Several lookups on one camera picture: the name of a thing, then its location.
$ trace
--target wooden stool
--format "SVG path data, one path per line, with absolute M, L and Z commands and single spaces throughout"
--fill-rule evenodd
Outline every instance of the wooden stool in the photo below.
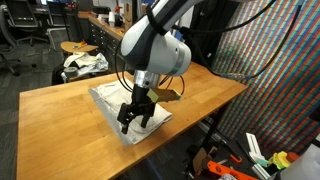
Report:
M 77 46 L 79 43 L 76 42 L 69 42 L 65 41 L 60 44 L 61 48 L 68 52 L 68 53 L 74 53 L 74 52 L 90 52 L 98 48 L 98 46 L 91 46 L 86 45 L 80 48 L 73 48 L 74 46 Z

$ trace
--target wooden table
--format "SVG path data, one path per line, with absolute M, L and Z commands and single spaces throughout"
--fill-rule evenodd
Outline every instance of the wooden table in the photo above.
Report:
M 115 74 L 22 92 L 17 179 L 115 178 L 246 89 L 194 63 L 183 77 L 183 99 L 160 103 L 173 118 L 127 147 L 88 93 L 89 88 L 117 80 Z M 180 78 L 170 87 L 181 91 Z
M 68 53 L 90 52 L 98 48 L 98 46 L 92 46 L 92 45 L 86 45 L 80 48 L 74 48 L 74 46 L 78 46 L 78 45 L 79 45 L 79 42 L 70 42 L 70 41 L 65 41 L 60 44 L 61 49 Z
M 113 37 L 117 38 L 118 40 L 122 39 L 124 36 L 124 29 L 122 27 L 110 27 L 108 23 L 105 21 L 101 21 L 95 17 L 88 18 L 90 22 L 100 27 L 102 30 L 106 31 Z
M 90 11 L 79 11 L 78 17 L 81 19 L 89 19 L 89 17 L 92 17 L 92 13 Z

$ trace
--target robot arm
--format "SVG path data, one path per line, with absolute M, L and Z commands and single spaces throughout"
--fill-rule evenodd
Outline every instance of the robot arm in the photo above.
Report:
M 160 75 L 179 76 L 189 67 L 191 51 L 184 43 L 167 33 L 174 23 L 194 4 L 202 0 L 160 0 L 148 16 L 142 17 L 128 32 L 121 44 L 125 62 L 133 69 L 134 87 L 131 104 L 123 103 L 117 120 L 127 134 L 130 122 L 142 115 L 141 127 L 153 116 L 155 103 L 148 97 L 150 88 L 157 88 Z
M 201 1 L 160 0 L 151 10 L 153 20 L 162 31 L 168 32 L 190 7 Z M 170 76 L 183 74 L 191 60 L 188 46 L 169 33 L 160 35 L 152 22 L 150 23 L 148 16 L 142 17 L 126 32 L 122 40 L 121 53 L 126 63 L 135 70 Z

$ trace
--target colorful curtain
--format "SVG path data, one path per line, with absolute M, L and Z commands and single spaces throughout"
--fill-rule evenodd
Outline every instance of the colorful curtain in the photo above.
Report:
M 242 3 L 229 27 L 246 21 L 269 1 Z M 271 58 L 299 0 L 278 0 L 244 28 L 225 33 L 213 64 L 218 72 L 253 74 Z M 273 151 L 302 153 L 320 133 L 308 116 L 320 104 L 320 2 L 304 2 L 296 25 L 274 63 L 234 99 L 219 130 L 229 137 L 251 132 Z

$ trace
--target wire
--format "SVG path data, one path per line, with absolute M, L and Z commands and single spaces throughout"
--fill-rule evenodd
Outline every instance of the wire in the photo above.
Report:
M 122 80 L 123 80 L 123 82 L 124 82 L 124 84 L 130 89 L 130 90 L 132 90 L 132 88 L 128 85 L 128 83 L 127 83 L 127 81 L 126 81 L 126 78 L 124 78 L 124 69 L 125 69 L 125 67 L 126 67 L 126 63 L 124 62 L 123 63 L 123 66 L 122 66 Z
M 114 69 L 116 71 L 116 75 L 117 75 L 117 78 L 119 80 L 119 82 L 121 83 L 121 85 L 129 92 L 132 92 L 132 89 L 130 87 L 126 87 L 123 82 L 121 81 L 120 77 L 119 77 L 119 74 L 118 74 L 118 68 L 117 68 L 117 55 L 118 55 L 118 51 L 119 51 L 119 47 L 122 43 L 122 39 L 120 40 L 119 44 L 117 45 L 116 47 L 116 52 L 114 53 Z
M 161 86 L 162 84 L 164 84 L 168 79 L 169 79 L 170 76 L 165 76 L 159 83 L 159 86 Z
M 299 13 L 300 13 L 300 11 L 301 11 L 301 7 L 302 7 L 301 5 L 298 6 L 297 11 L 296 11 L 296 13 L 295 13 L 295 15 L 294 15 L 294 18 L 293 18 L 293 20 L 292 20 L 292 22 L 291 22 L 291 25 L 290 25 L 290 27 L 289 27 L 286 35 L 285 35 L 284 38 L 282 39 L 280 45 L 278 46 L 276 52 L 273 54 L 273 56 L 271 57 L 271 59 L 269 60 L 269 62 L 267 62 L 267 64 L 266 64 L 259 72 L 257 72 L 257 73 L 254 74 L 254 75 L 251 75 L 250 78 L 255 78 L 255 77 L 259 76 L 259 75 L 260 75 L 263 71 L 265 71 L 265 70 L 270 66 L 270 64 L 275 60 L 275 58 L 276 58 L 277 55 L 279 54 L 280 50 L 282 49 L 282 46 L 284 45 L 284 43 L 285 43 L 286 40 L 288 39 L 288 37 L 289 37 L 289 35 L 290 35 L 290 33 L 291 33 L 291 31 L 292 31 L 292 29 L 293 29 L 293 27 L 294 27 L 297 19 L 298 19 Z
M 169 81 L 169 84 L 167 85 L 166 89 L 169 88 L 169 86 L 171 85 L 172 80 L 173 80 L 173 77 L 171 77 L 171 79 L 170 79 L 170 81 Z
M 184 89 L 185 89 L 185 83 L 184 83 L 184 79 L 183 79 L 183 77 L 182 77 L 182 76 L 180 76 L 180 78 L 181 78 L 181 81 L 182 81 L 182 92 L 181 92 L 181 95 L 183 95 L 183 93 L 184 93 Z
M 195 29 L 188 29 L 186 27 L 178 27 L 178 26 L 174 26 L 174 29 L 177 29 L 179 31 L 182 31 L 181 33 L 183 34 L 183 32 L 186 33 L 191 33 L 191 34 L 214 34 L 217 32 L 228 32 L 228 31 L 233 31 L 235 29 L 241 28 L 243 26 L 246 26 L 247 24 L 251 23 L 253 20 L 255 20 L 256 18 L 258 18 L 261 14 L 263 14 L 264 12 L 266 12 L 274 3 L 276 2 L 276 0 L 272 0 L 266 7 L 264 7 L 260 12 L 258 12 L 256 15 L 254 15 L 252 18 L 250 18 L 248 21 L 243 22 L 239 25 L 236 25 L 234 27 L 230 27 L 230 28 L 226 28 L 226 29 L 216 29 L 216 30 L 210 30 L 210 31 L 202 31 L 202 30 L 195 30 Z
M 243 75 L 243 74 L 237 74 L 237 73 L 220 74 L 220 73 L 218 73 L 218 72 L 213 71 L 213 70 L 209 67 L 207 61 L 204 59 L 203 54 L 202 54 L 202 52 L 201 52 L 201 49 L 200 49 L 200 47 L 199 47 L 199 44 L 196 42 L 196 40 L 195 40 L 192 36 L 189 36 L 189 38 L 191 39 L 192 44 L 193 44 L 193 46 L 195 47 L 195 51 L 196 51 L 196 53 L 198 53 L 201 62 L 205 65 L 205 67 L 206 67 L 212 74 L 214 74 L 214 75 L 216 75 L 216 76 L 220 76 L 220 77 L 235 79 L 235 80 L 243 80 L 243 79 L 255 78 L 255 77 L 259 76 L 262 72 L 264 72 L 264 71 L 272 64 L 272 62 L 275 60 L 275 58 L 276 58 L 277 55 L 279 54 L 282 46 L 284 45 L 284 43 L 285 43 L 286 40 L 288 39 L 288 37 L 289 37 L 289 35 L 290 35 L 290 33 L 291 33 L 291 31 L 292 31 L 292 29 L 293 29 L 293 27 L 294 27 L 297 19 L 298 19 L 299 13 L 300 13 L 300 11 L 301 11 L 301 7 L 302 7 L 301 5 L 298 6 L 298 8 L 297 8 L 297 10 L 296 10 L 296 13 L 295 13 L 295 15 L 294 15 L 294 18 L 293 18 L 293 20 L 292 20 L 292 22 L 291 22 L 291 24 L 290 24 L 290 27 L 289 27 L 288 31 L 286 32 L 285 37 L 282 39 L 280 45 L 278 46 L 276 52 L 273 54 L 273 56 L 271 57 L 271 59 L 264 65 L 264 67 L 263 67 L 259 72 L 257 72 L 257 73 L 254 74 L 254 75 Z
M 201 52 L 201 49 L 200 49 L 199 44 L 197 43 L 197 41 L 196 41 L 193 37 L 190 37 L 190 39 L 191 39 L 192 45 L 195 47 L 196 53 L 197 53 L 197 54 L 199 55 L 199 57 L 200 57 L 201 63 L 203 63 L 203 64 L 205 65 L 205 67 L 208 69 L 208 71 L 210 71 L 212 74 L 214 74 L 214 75 L 216 75 L 216 76 L 221 76 L 220 73 L 217 73 L 217 72 L 213 71 L 213 70 L 209 67 L 207 61 L 206 61 L 206 60 L 204 59 L 204 57 L 203 57 L 203 54 L 202 54 L 202 52 Z

